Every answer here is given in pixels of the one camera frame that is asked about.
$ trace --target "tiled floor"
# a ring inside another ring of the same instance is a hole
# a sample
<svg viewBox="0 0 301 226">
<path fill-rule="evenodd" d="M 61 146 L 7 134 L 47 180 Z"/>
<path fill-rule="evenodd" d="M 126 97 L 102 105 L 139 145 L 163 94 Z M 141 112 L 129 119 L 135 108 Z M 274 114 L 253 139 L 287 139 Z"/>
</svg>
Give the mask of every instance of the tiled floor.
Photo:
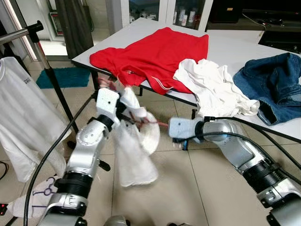
<svg viewBox="0 0 301 226">
<path fill-rule="evenodd" d="M 69 62 L 50 64 L 54 68 L 73 66 Z M 28 69 L 36 80 L 42 67 L 39 62 L 34 62 Z M 62 90 L 74 114 L 93 93 L 92 80 L 90 79 L 88 87 Z M 65 116 L 53 89 L 44 89 L 43 92 Z M 167 97 L 144 90 L 143 96 L 138 99 L 158 120 L 168 122 L 171 116 L 191 117 L 191 106 Z M 95 103 L 92 101 L 76 120 L 78 127 L 84 126 L 95 114 Z M 245 126 L 244 129 L 248 137 L 262 145 L 286 170 L 301 179 L 300 171 L 272 143 L 253 129 Z M 273 137 L 301 162 L 300 144 Z M 75 133 L 67 140 L 75 140 Z M 65 143 L 64 147 L 67 159 L 71 150 Z M 209 142 L 201 145 L 190 142 L 189 149 L 185 152 L 177 145 L 173 146 L 166 129 L 161 128 L 158 149 L 151 156 L 159 171 L 158 180 L 148 186 L 122 188 L 115 164 L 113 142 L 109 139 L 101 158 L 111 165 L 111 171 L 99 169 L 97 172 L 85 216 L 89 225 L 101 226 L 109 216 L 122 214 L 134 226 L 166 226 L 169 222 L 187 222 L 194 226 L 268 226 L 265 217 L 269 210 L 263 208 L 255 192 L 223 157 L 217 146 Z M 3 150 L 0 150 L 0 160 L 10 163 Z M 38 182 L 51 175 L 53 171 L 46 165 Z M 11 168 L 0 181 L 0 203 L 12 201 L 25 191 L 26 185 L 17 181 Z M 0 217 L 0 226 L 4 226 L 11 217 L 9 213 Z M 36 222 L 36 219 L 31 219 L 30 225 L 35 225 Z M 13 225 L 21 226 L 22 220 L 18 219 Z"/>
</svg>

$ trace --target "shelf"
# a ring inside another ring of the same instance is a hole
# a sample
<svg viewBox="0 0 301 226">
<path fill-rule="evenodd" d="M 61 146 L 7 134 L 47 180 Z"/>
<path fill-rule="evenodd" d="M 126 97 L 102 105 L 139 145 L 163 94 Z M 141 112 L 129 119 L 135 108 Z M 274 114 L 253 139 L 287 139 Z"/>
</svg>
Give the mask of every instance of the shelf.
<svg viewBox="0 0 301 226">
<path fill-rule="evenodd" d="M 266 26 L 267 31 L 271 32 L 301 32 L 301 21 L 286 21 L 285 26 L 272 25 Z M 208 21 L 207 30 L 253 30 L 262 31 L 264 28 L 258 24 L 251 22 L 247 18 L 240 18 L 235 24 L 212 23 Z"/>
</svg>

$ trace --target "white cloth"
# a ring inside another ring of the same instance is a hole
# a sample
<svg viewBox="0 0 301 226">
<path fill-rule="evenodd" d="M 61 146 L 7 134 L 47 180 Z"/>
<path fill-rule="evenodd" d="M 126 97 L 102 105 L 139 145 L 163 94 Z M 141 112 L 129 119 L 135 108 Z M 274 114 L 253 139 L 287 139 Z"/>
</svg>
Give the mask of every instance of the white cloth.
<svg viewBox="0 0 301 226">
<path fill-rule="evenodd" d="M 150 122 L 156 122 L 151 113 L 140 107 L 129 87 L 125 88 L 120 101 L 127 107 L 123 112 L 126 116 L 134 116 L 137 121 L 146 118 Z M 158 178 L 158 171 L 149 155 L 156 150 L 159 139 L 160 129 L 157 123 L 143 124 L 139 131 L 135 124 L 120 122 L 114 133 L 114 145 L 121 186 L 149 184 Z"/>
<path fill-rule="evenodd" d="M 58 176 L 50 177 L 32 190 L 29 199 L 28 218 L 38 218 L 43 215 L 52 194 L 57 192 L 54 183 L 58 178 Z M 23 218 L 25 199 L 26 195 L 10 202 L 7 206 L 8 211 L 15 217 Z"/>
<path fill-rule="evenodd" d="M 236 114 L 256 115 L 259 101 L 250 100 L 234 84 L 227 66 L 202 59 L 180 62 L 174 79 L 182 82 L 197 98 L 198 116 L 233 117 Z"/>
<path fill-rule="evenodd" d="M 67 123 L 16 59 L 2 58 L 0 64 L 0 142 L 25 182 Z M 54 150 L 48 161 L 62 176 L 63 155 Z"/>
</svg>

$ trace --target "red shirt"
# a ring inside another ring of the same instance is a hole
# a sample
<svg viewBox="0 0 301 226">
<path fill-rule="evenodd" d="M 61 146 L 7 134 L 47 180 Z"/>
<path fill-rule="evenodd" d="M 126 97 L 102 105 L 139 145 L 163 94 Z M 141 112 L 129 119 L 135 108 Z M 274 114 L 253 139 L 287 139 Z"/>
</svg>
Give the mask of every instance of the red shirt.
<svg viewBox="0 0 301 226">
<path fill-rule="evenodd" d="M 90 56 L 90 63 L 110 71 L 123 85 L 139 86 L 147 79 L 159 94 L 171 88 L 191 93 L 173 76 L 186 59 L 207 58 L 208 35 L 196 37 L 166 27 L 126 48 L 106 48 Z"/>
</svg>

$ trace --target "metal pole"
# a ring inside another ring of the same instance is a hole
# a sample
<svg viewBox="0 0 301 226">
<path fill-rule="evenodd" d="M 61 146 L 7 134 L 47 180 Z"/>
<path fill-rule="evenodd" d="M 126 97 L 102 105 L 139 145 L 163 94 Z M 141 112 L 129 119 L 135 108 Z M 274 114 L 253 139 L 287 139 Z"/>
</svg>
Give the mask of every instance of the metal pole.
<svg viewBox="0 0 301 226">
<path fill-rule="evenodd" d="M 0 45 L 3 45 L 7 42 L 10 42 L 14 39 L 18 39 L 18 38 L 21 38 L 25 35 L 28 35 L 29 32 L 26 28 L 24 29 L 21 29 L 19 31 L 16 31 L 16 32 L 12 32 L 12 33 L 9 33 L 9 34 L 6 34 L 6 35 L 3 35 L 0 37 Z"/>
<path fill-rule="evenodd" d="M 66 115 L 67 115 L 68 119 L 70 121 L 72 121 L 73 120 L 73 115 L 72 115 L 72 113 L 70 111 L 70 108 L 69 108 L 69 106 L 68 106 L 68 104 L 66 102 L 66 99 L 65 99 L 65 97 L 64 97 L 64 95 L 62 93 L 60 85 L 58 84 L 58 81 L 57 81 L 56 76 L 55 76 L 55 72 L 54 72 L 53 68 L 50 66 L 50 64 L 49 64 L 49 62 L 48 62 L 48 60 L 47 60 L 47 58 L 45 56 L 45 53 L 43 51 L 43 48 L 42 48 L 40 42 L 34 42 L 34 46 L 35 46 L 35 48 L 38 51 L 40 59 L 41 59 L 43 65 L 45 67 L 46 75 L 50 79 L 50 81 L 51 81 L 51 83 L 53 85 L 53 88 L 55 89 L 55 92 L 56 92 L 56 94 L 57 94 L 57 96 L 58 96 L 58 98 L 59 98 L 59 100 L 60 100 L 60 102 L 61 102 L 61 104 L 62 104 L 62 106 L 63 106 L 63 108 L 65 110 L 65 112 L 66 112 Z M 74 129 L 74 131 L 76 133 L 79 131 L 76 123 L 73 124 L 73 129 Z"/>
</svg>

